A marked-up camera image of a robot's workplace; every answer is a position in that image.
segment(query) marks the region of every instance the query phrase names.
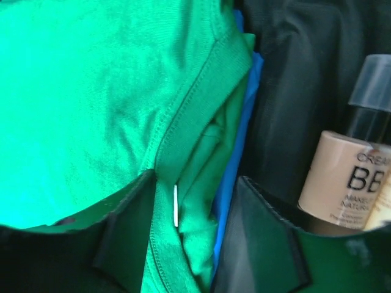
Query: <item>bottle label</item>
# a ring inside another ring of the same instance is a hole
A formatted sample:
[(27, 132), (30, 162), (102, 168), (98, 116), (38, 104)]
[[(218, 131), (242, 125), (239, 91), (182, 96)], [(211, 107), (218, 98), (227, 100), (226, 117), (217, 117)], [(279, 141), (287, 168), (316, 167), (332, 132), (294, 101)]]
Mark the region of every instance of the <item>bottle label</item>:
[(299, 206), (321, 220), (363, 229), (390, 166), (388, 149), (323, 135)]

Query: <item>black bottle cap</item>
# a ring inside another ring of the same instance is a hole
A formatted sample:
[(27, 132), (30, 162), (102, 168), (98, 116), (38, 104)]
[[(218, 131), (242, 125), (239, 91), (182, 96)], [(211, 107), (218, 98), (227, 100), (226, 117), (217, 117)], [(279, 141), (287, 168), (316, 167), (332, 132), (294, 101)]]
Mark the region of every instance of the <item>black bottle cap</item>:
[(337, 132), (368, 142), (382, 142), (391, 118), (391, 55), (365, 58)]

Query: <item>blue fabric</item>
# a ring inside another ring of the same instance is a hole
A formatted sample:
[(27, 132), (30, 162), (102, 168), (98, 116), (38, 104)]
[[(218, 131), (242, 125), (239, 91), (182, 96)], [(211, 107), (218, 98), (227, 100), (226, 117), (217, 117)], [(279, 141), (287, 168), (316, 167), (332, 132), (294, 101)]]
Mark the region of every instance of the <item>blue fabric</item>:
[[(234, 10), (234, 15), (239, 30), (243, 32), (244, 20), (241, 12), (239, 10)], [(217, 265), (219, 263), (220, 249), (222, 240), (224, 238), (225, 224), (227, 223), (233, 186), (235, 185), (236, 173), (238, 171), (239, 162), (244, 148), (247, 126), (249, 124), (252, 108), (254, 107), (255, 97), (261, 77), (261, 68), (263, 64), (261, 55), (259, 55), (259, 53), (253, 52), (252, 60), (253, 65), (249, 75), (249, 81), (247, 85), (246, 96), (244, 98), (238, 133), (236, 135), (235, 146), (227, 168), (225, 169), (224, 175), (221, 179), (220, 186), (217, 190), (212, 206), (212, 212), (216, 216), (219, 223), (216, 244), (214, 246), (213, 252), (213, 275), (216, 273)]]

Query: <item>beige bottle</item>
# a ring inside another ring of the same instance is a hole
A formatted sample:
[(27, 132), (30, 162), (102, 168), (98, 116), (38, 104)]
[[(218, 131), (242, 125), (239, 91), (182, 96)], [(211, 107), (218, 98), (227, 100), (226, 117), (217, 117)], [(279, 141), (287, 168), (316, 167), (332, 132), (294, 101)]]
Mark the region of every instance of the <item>beige bottle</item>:
[(386, 221), (391, 222), (391, 173), (375, 201), (364, 229), (371, 230), (382, 227)]
[[(391, 147), (379, 143), (390, 113), (391, 56), (369, 55), (338, 133), (321, 135), (299, 199), (302, 210), (331, 224), (364, 228), (391, 166)], [(316, 221), (310, 229), (322, 230)]]

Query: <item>green shirt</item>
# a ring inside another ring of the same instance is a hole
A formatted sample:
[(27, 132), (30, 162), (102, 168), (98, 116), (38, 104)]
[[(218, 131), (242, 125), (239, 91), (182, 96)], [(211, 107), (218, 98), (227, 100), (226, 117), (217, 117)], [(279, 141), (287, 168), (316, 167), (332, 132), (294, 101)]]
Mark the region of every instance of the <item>green shirt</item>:
[(155, 168), (142, 292), (207, 292), (251, 66), (232, 3), (6, 1), (0, 30), (0, 222), (52, 224)]

